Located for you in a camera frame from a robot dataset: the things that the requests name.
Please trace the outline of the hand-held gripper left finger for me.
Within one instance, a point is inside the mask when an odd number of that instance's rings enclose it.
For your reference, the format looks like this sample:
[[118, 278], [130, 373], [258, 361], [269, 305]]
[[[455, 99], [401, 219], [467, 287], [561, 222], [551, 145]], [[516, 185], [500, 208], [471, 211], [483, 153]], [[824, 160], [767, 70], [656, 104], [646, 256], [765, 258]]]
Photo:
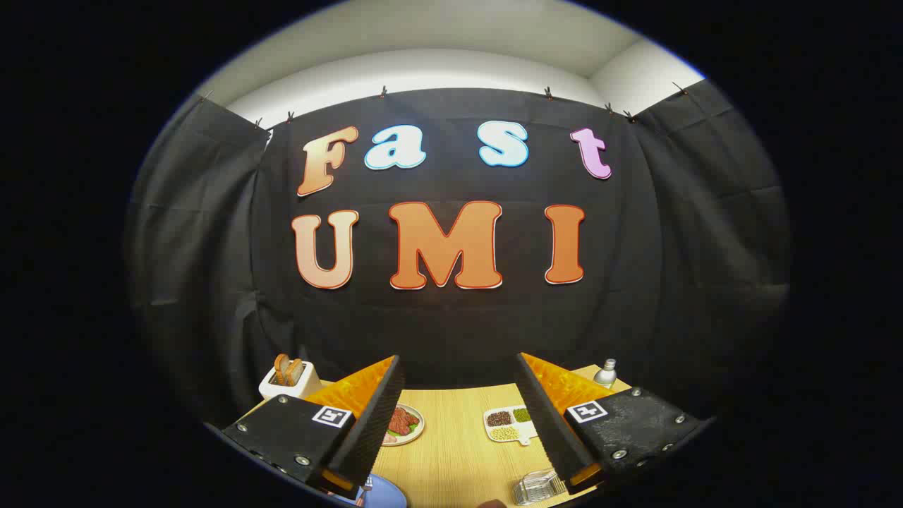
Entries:
[[275, 395], [222, 435], [306, 488], [355, 495], [375, 465], [403, 388], [401, 358], [391, 355], [306, 397]]

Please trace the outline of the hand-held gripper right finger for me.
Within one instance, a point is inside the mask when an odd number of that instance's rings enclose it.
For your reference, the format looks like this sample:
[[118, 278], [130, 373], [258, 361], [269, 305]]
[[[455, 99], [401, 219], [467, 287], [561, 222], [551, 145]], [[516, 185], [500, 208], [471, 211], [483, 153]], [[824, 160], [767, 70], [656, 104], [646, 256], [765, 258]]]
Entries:
[[651, 390], [616, 392], [528, 353], [515, 364], [517, 389], [571, 495], [632, 485], [713, 424]]

